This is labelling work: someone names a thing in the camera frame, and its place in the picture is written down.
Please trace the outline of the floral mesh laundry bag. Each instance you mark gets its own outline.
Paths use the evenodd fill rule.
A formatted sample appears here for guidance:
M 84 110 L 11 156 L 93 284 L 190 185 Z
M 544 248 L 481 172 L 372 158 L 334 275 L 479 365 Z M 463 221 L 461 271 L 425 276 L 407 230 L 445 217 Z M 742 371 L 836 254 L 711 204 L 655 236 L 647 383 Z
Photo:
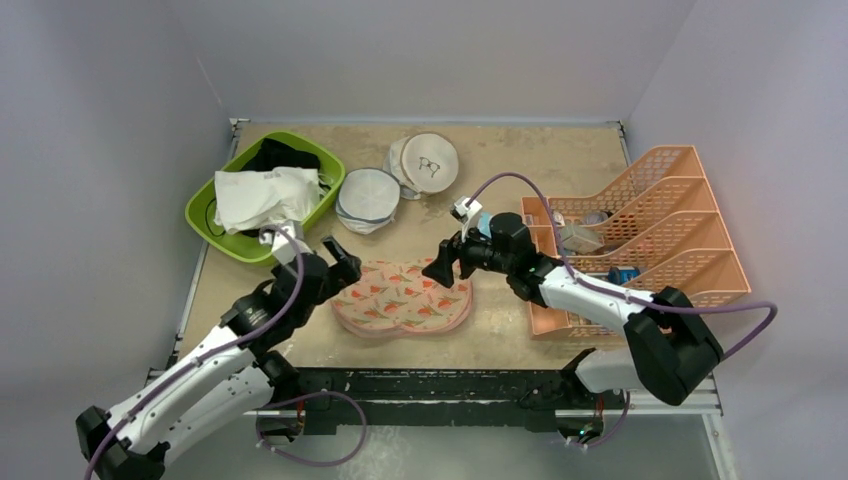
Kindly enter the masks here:
M 336 320 L 363 338 L 434 335 L 460 325 L 473 307 L 473 284 L 450 288 L 422 275 L 428 258 L 362 264 L 361 278 L 331 301 Z

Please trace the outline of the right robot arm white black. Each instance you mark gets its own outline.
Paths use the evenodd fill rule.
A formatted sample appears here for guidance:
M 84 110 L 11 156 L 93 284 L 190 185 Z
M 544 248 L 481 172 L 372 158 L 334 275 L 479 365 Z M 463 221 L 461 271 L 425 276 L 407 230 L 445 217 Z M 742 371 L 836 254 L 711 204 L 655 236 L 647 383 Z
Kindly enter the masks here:
M 575 313 L 625 339 L 622 349 L 588 349 L 566 365 L 561 392 L 573 406 L 615 389 L 648 391 L 679 406 L 724 359 L 719 341 L 680 290 L 630 290 L 581 274 L 539 251 L 516 213 L 495 215 L 487 234 L 469 227 L 443 240 L 422 274 L 450 288 L 477 270 L 504 275 L 524 301 Z

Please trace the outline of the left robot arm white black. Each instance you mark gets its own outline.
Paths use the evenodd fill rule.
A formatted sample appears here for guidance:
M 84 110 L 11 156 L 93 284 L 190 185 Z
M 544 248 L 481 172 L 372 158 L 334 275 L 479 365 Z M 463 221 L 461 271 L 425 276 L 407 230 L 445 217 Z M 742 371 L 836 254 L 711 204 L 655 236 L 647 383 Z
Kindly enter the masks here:
M 184 358 L 138 393 L 84 410 L 75 425 L 85 478 L 159 479 L 195 444 L 242 414 L 302 400 L 299 373 L 276 351 L 316 306 L 361 278 L 361 260 L 328 236 L 328 264 L 287 233 L 271 278 L 237 299 Z

